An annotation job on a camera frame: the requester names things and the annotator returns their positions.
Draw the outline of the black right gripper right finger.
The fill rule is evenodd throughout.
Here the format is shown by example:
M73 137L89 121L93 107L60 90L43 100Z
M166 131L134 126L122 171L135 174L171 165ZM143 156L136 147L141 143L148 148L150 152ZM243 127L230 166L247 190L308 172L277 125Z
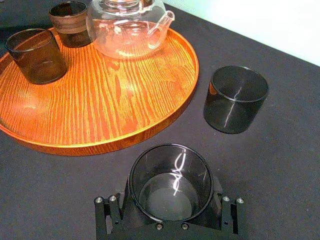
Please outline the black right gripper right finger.
M216 176L212 178L213 195L206 209L199 216L199 223L214 236L244 236L244 199L230 198L223 193Z

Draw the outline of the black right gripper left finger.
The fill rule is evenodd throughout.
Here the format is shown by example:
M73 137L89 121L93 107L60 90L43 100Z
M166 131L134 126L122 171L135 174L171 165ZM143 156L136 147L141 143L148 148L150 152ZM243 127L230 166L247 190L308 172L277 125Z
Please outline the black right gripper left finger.
M133 200L127 181L124 192L94 199L97 236L149 236L150 219Z

